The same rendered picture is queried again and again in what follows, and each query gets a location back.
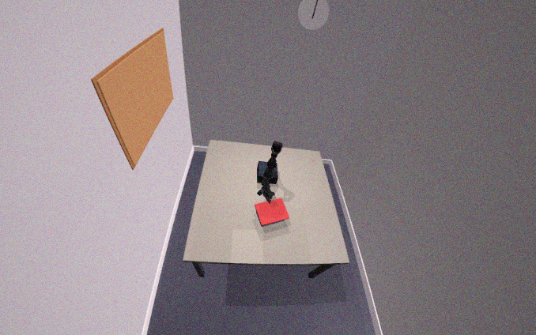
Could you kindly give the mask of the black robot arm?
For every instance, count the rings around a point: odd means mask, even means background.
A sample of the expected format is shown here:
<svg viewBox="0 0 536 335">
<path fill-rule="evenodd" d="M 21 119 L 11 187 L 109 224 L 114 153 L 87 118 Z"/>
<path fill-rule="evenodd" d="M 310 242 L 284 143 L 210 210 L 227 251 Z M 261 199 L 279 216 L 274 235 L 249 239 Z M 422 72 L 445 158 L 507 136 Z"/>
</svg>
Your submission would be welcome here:
<svg viewBox="0 0 536 335">
<path fill-rule="evenodd" d="M 269 180 L 271 180 L 273 178 L 273 172 L 274 172 L 274 168 L 276 168 L 277 166 L 277 161 L 276 161 L 276 157 L 278 155 L 278 153 L 281 152 L 281 149 L 282 149 L 282 146 L 283 144 L 281 142 L 278 142 L 278 141 L 274 141 L 273 144 L 272 144 L 272 147 L 271 147 L 271 150 L 272 150 L 272 153 L 271 153 L 271 158 L 268 160 L 267 162 L 267 169 L 264 171 L 263 175 L 262 176 L 262 186 L 268 186 L 270 185 L 269 184 Z M 262 189 L 260 191 L 257 192 L 258 196 L 261 196 L 265 191 L 264 187 L 261 187 Z"/>
</svg>

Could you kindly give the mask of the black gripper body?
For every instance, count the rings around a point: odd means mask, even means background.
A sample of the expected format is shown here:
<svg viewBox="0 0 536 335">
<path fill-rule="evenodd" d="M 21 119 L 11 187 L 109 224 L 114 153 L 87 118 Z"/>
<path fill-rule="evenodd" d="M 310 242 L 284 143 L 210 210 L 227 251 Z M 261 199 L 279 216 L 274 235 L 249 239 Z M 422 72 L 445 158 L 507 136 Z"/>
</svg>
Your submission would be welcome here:
<svg viewBox="0 0 536 335">
<path fill-rule="evenodd" d="M 266 195 L 267 197 L 270 197 L 270 196 L 274 196 L 274 195 L 275 195 L 274 192 L 271 192 L 271 190 L 270 190 L 270 185 L 268 185 L 268 186 L 263 186 L 263 187 L 264 187 L 264 189 L 265 189 L 265 191 L 266 191 L 266 192 L 263 193 L 263 195 Z"/>
</svg>

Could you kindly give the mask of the red lid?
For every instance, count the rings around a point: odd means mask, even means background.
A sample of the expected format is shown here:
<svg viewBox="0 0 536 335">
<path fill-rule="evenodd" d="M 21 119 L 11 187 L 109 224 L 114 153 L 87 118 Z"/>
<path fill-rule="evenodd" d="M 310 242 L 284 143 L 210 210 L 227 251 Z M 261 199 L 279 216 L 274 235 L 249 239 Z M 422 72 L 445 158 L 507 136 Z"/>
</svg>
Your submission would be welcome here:
<svg viewBox="0 0 536 335">
<path fill-rule="evenodd" d="M 282 198 L 255 204 L 255 209 L 261 226 L 290 218 Z"/>
</svg>

